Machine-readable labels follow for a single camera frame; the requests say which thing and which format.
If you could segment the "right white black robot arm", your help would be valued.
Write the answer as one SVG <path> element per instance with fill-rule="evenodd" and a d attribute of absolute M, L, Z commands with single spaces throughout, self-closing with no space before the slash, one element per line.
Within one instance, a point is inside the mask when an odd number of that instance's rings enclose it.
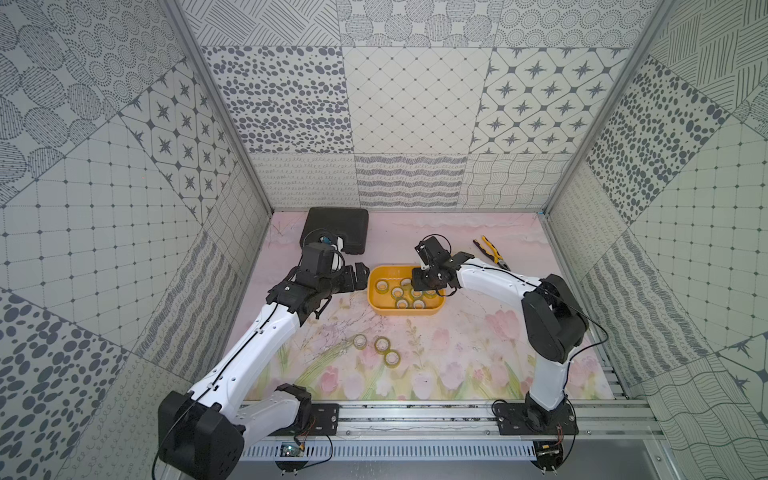
<path fill-rule="evenodd" d="M 412 270 L 415 291 L 464 288 L 522 308 L 529 345 L 536 353 L 535 373 L 526 395 L 530 412 L 549 414 L 564 405 L 569 367 L 588 329 L 566 281 L 557 274 L 544 278 L 511 271 L 495 245 L 484 239 L 478 247 L 486 262 L 443 247 L 441 234 L 424 237 L 415 247 L 420 265 Z"/>

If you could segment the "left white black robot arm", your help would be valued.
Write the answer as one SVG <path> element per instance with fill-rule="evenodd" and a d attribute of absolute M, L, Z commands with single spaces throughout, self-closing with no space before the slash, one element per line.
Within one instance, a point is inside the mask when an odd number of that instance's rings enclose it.
<path fill-rule="evenodd" d="M 318 317 L 336 294 L 366 288 L 370 271 L 349 265 L 344 241 L 320 230 L 306 243 L 296 266 L 273 286 L 249 329 L 210 372 L 187 392 L 170 392 L 158 408 L 158 449 L 164 462 L 193 479 L 225 479 L 243 451 L 286 430 L 309 433 L 312 395 L 284 383 L 249 406 L 244 400 L 280 348 L 310 316 Z"/>

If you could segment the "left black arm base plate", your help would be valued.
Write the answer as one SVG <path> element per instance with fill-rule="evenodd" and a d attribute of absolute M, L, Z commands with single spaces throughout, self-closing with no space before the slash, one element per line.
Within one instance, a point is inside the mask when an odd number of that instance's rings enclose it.
<path fill-rule="evenodd" d="M 300 406 L 295 422 L 276 430 L 272 436 L 334 436 L 338 428 L 340 405 L 337 403 L 318 403 Z"/>

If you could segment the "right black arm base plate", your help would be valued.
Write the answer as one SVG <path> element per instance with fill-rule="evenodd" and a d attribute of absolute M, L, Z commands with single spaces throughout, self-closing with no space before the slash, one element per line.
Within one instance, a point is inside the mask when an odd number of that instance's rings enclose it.
<path fill-rule="evenodd" d="M 494 401 L 491 412 L 502 436 L 577 435 L 579 427 L 569 404 L 563 401 L 552 411 L 537 404 Z"/>

